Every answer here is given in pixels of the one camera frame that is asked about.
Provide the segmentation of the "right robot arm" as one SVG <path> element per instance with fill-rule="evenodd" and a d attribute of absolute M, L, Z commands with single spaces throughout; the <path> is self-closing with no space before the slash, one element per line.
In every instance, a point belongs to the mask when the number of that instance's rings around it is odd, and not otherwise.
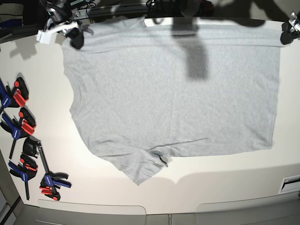
<path fill-rule="evenodd" d="M 71 10 L 71 6 L 66 0 L 48 0 L 45 10 L 49 16 L 42 30 L 37 32 L 36 40 L 42 44 L 49 44 L 51 37 L 59 33 L 70 39 L 70 45 L 80 50 L 84 45 L 85 27 L 78 21 L 77 13 Z"/>

